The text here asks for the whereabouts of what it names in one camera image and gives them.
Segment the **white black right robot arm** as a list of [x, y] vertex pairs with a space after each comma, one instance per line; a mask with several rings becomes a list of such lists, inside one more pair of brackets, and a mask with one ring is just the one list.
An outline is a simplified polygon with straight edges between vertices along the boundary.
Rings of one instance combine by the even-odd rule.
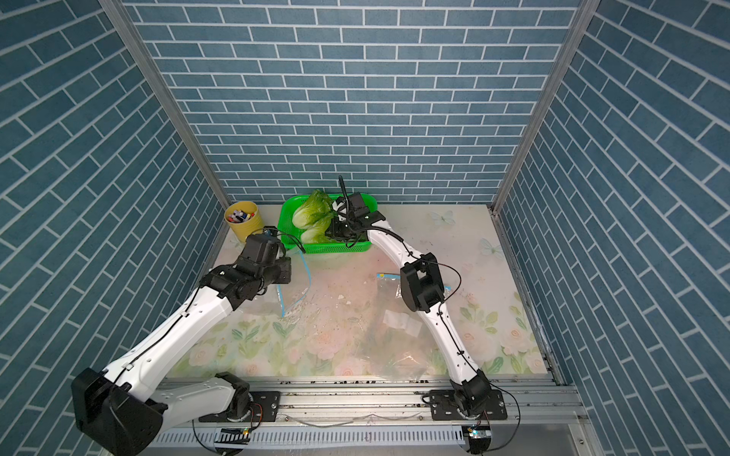
[[467, 418], [484, 415], [492, 384], [476, 366], [452, 323], [441, 275], [443, 264], [434, 254], [419, 252], [395, 233], [386, 218], [365, 203], [361, 193], [341, 192], [333, 203], [336, 218], [328, 235], [347, 242], [366, 238], [399, 268], [402, 299], [423, 320], [444, 357], [457, 409]]

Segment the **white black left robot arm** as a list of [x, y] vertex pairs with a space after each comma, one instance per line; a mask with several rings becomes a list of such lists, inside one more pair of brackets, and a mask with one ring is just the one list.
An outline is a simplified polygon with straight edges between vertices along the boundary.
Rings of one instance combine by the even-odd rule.
[[254, 418], [250, 385], [219, 372], [170, 391], [158, 387], [180, 359], [241, 304], [290, 282], [291, 260], [276, 228], [249, 236], [243, 252], [210, 270], [181, 307], [142, 342], [102, 370], [85, 369], [71, 384], [75, 425], [113, 455], [137, 455], [157, 435], [202, 416]]

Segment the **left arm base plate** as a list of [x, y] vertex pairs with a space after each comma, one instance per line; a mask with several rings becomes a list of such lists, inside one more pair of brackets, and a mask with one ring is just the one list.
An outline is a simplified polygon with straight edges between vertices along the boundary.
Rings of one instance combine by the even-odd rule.
[[230, 418], [226, 412], [208, 414], [198, 419], [200, 423], [239, 423], [252, 425], [275, 422], [279, 413], [281, 393], [279, 391], [253, 391], [251, 399], [241, 418]]

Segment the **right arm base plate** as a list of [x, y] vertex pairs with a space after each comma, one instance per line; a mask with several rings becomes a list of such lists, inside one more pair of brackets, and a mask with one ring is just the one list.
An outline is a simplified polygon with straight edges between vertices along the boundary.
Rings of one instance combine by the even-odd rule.
[[453, 389], [432, 389], [421, 395], [433, 421], [506, 420], [508, 412], [502, 393], [490, 389], [486, 395], [469, 399]]

